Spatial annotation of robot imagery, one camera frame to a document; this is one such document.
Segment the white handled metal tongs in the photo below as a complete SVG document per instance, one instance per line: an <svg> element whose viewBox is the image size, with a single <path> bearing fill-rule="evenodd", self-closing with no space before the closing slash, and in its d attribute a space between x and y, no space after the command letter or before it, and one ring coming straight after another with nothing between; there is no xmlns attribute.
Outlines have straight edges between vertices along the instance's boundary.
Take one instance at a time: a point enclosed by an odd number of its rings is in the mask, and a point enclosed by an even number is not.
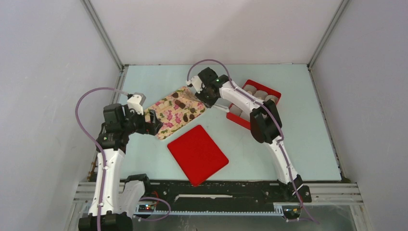
<svg viewBox="0 0 408 231"><path fill-rule="evenodd" d="M214 105L208 107L208 106L206 106L206 104L204 102L200 101L195 96L192 96L192 97L188 96L187 98L189 100L192 100L192 101L195 101L195 102L198 102L198 103L203 103L206 108L215 108L215 109L221 110L221 111L226 112L226 113L230 112L230 109L227 106L224 106L224 105L214 104Z"/></svg>

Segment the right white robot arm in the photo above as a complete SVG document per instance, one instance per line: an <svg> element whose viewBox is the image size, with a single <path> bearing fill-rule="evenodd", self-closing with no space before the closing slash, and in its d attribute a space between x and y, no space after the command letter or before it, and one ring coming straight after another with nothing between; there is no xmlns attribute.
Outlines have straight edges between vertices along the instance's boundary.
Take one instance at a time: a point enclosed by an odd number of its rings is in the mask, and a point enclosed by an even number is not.
<svg viewBox="0 0 408 231"><path fill-rule="evenodd" d="M280 196L285 201L294 200L299 195L303 180L286 153L282 122L276 104L272 100L263 101L245 92L229 76L218 76L209 67L188 79L186 84L196 90L195 96L207 108L211 108L218 99L224 99L249 116L253 138L271 152L278 181L284 184L280 187Z"/></svg>

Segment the red box lid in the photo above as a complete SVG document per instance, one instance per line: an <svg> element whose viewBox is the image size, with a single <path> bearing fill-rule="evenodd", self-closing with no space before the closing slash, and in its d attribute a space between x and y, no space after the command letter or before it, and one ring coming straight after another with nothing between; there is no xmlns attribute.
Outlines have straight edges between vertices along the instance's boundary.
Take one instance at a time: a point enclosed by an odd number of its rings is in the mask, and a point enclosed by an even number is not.
<svg viewBox="0 0 408 231"><path fill-rule="evenodd" d="M170 142L167 148L194 187L208 180L229 163L228 158L201 125Z"/></svg>

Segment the red chocolate box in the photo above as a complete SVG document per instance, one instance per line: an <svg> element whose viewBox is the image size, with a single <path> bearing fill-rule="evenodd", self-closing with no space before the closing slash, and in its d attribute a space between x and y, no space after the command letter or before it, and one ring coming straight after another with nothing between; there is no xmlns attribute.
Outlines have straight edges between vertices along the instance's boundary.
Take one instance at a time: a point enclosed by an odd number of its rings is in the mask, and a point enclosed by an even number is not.
<svg viewBox="0 0 408 231"><path fill-rule="evenodd" d="M242 88L247 93L250 93L251 95L255 94L256 97L263 99L264 101L271 99L276 105L278 105L278 102L281 99L280 92L250 79L244 83ZM238 107L234 104L229 106L229 112L227 112L226 118L231 122L250 130L250 118L248 116L244 116L242 110L238 110Z"/></svg>

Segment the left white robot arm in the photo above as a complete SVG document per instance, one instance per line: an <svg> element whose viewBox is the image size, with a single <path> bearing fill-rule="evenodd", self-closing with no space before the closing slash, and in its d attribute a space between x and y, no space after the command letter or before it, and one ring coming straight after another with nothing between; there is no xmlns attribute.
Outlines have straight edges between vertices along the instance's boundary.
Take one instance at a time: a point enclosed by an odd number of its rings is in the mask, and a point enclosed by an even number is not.
<svg viewBox="0 0 408 231"><path fill-rule="evenodd" d="M79 219L80 231L131 231L133 214L139 200L151 197L152 187L146 174L129 176L123 192L119 191L120 168L129 136L134 133L155 136L162 122L155 110L146 113L134 106L114 103L104 107L101 132L96 139L98 172L88 215Z"/></svg>

